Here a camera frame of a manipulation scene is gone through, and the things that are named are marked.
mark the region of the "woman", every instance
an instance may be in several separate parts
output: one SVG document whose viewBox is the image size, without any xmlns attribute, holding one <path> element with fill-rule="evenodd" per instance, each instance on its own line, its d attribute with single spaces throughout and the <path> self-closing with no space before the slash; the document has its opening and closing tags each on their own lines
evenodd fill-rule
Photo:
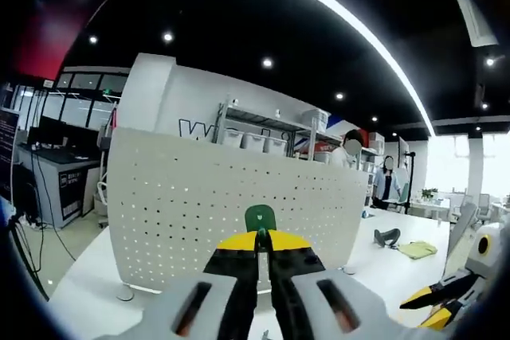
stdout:
<svg viewBox="0 0 510 340">
<path fill-rule="evenodd" d="M 377 209 L 388 209 L 388 202 L 383 202 L 390 196 L 390 191 L 395 190 L 400 197 L 400 185 L 397 177 L 393 175 L 393 157 L 387 155 L 384 158 L 382 168 L 377 170 L 374 180 L 374 192 L 372 194 L 373 206 Z"/>
</svg>

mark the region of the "curved led light strip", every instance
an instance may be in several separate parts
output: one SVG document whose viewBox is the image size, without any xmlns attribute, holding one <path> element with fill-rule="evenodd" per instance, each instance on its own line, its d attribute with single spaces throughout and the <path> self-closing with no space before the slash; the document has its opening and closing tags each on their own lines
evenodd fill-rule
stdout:
<svg viewBox="0 0 510 340">
<path fill-rule="evenodd" d="M 379 39 L 351 12 L 343 7 L 341 4 L 339 4 L 336 0 L 317 0 L 324 4 L 326 7 L 331 9 L 333 12 L 338 14 L 343 20 L 345 20 L 347 23 L 349 23 L 356 31 L 361 33 L 361 35 L 367 39 L 367 41 L 372 44 L 372 46 L 375 48 L 377 52 L 382 56 L 384 60 L 388 63 L 388 65 L 393 69 L 395 74 L 398 76 L 402 84 L 404 84 L 404 87 L 406 87 L 407 91 L 411 95 L 414 103 L 416 104 L 416 107 L 422 114 L 423 120 L 425 121 L 425 124 L 427 128 L 429 129 L 429 133 L 431 136 L 435 136 L 434 128 L 432 127 L 432 123 L 430 123 L 429 116 L 427 115 L 427 112 L 425 111 L 425 108 L 423 107 L 422 101 L 418 97 L 418 94 L 413 88 L 413 85 L 407 78 L 404 71 L 402 71 L 402 68 L 400 68 L 400 65 L 398 65 L 397 61 L 391 56 L 391 54 L 388 52 L 386 47 L 379 41 Z"/>
</svg>

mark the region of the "ceiling light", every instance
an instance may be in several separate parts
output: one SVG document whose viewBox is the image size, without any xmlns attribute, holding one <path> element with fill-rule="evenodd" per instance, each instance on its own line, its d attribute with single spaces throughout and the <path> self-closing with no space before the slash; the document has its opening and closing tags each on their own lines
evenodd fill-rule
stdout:
<svg viewBox="0 0 510 340">
<path fill-rule="evenodd" d="M 172 40 L 174 40 L 174 36 L 170 32 L 165 32 L 163 34 L 163 40 L 166 41 L 167 43 L 169 43 Z"/>
<path fill-rule="evenodd" d="M 273 67 L 273 60 L 271 60 L 270 58 L 266 57 L 263 61 L 262 61 L 262 66 L 264 68 L 272 68 Z"/>
<path fill-rule="evenodd" d="M 391 56 L 390 52 L 386 49 L 383 43 L 356 16 L 354 16 L 351 13 L 351 11 L 342 6 L 336 0 L 317 0 L 317 1 L 324 4 L 330 10 L 339 15 L 344 21 L 349 23 L 351 27 L 358 31 L 374 47 L 374 49 L 379 53 L 379 55 L 382 56 L 382 58 L 386 61 L 386 63 L 388 63 L 391 69 L 393 69 L 393 71 L 400 79 L 406 90 L 409 92 L 411 98 L 416 104 L 416 107 L 418 108 L 420 114 L 422 115 L 422 118 L 429 130 L 430 135 L 434 137 L 436 134 L 434 133 L 434 128 L 432 127 L 432 123 L 430 122 L 430 118 L 427 115 L 427 112 L 425 110 L 425 107 L 423 106 L 422 101 L 418 97 L 416 90 L 413 88 L 413 85 L 407 78 L 402 68 L 400 68 L 400 65 L 398 65 L 397 61 Z"/>
</svg>

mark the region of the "floor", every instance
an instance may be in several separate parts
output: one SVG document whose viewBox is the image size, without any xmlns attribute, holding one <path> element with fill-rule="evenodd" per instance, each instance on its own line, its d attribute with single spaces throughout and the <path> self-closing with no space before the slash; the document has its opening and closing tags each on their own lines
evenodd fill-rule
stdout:
<svg viewBox="0 0 510 340">
<path fill-rule="evenodd" d="M 89 213 L 83 218 L 76 219 L 58 232 L 62 241 L 75 258 L 78 257 L 101 232 L 98 219 L 95 213 Z M 25 227 L 24 230 L 33 261 L 36 267 L 38 267 L 41 232 L 30 227 Z M 474 230 L 468 228 L 446 263 L 446 275 L 464 266 L 473 241 Z M 58 283 L 72 264 L 73 260 L 62 247 L 53 229 L 46 229 L 42 247 L 42 267 L 38 275 L 49 297 L 51 297 Z"/>
</svg>

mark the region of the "black ceiling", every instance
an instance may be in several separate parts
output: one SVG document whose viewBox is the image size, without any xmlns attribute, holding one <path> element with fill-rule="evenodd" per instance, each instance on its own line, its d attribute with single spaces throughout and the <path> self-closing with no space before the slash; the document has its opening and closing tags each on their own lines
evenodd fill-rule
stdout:
<svg viewBox="0 0 510 340">
<path fill-rule="evenodd" d="M 509 114 L 510 62 L 484 65 L 504 51 L 470 45 L 456 0 L 338 1 L 393 54 L 431 119 Z M 162 40 L 167 30 L 175 36 L 170 44 Z M 89 34 L 98 36 L 97 45 L 88 43 Z M 138 52 L 275 89 L 368 130 L 388 133 L 422 120 L 388 64 L 316 0 L 108 0 L 65 64 L 131 66 Z M 262 57 L 273 58 L 274 68 L 262 69 Z M 474 105 L 476 84 L 486 87 L 487 111 Z M 345 93 L 343 101 L 335 100 L 337 92 Z M 407 134 L 426 137 L 424 129 Z"/>
</svg>

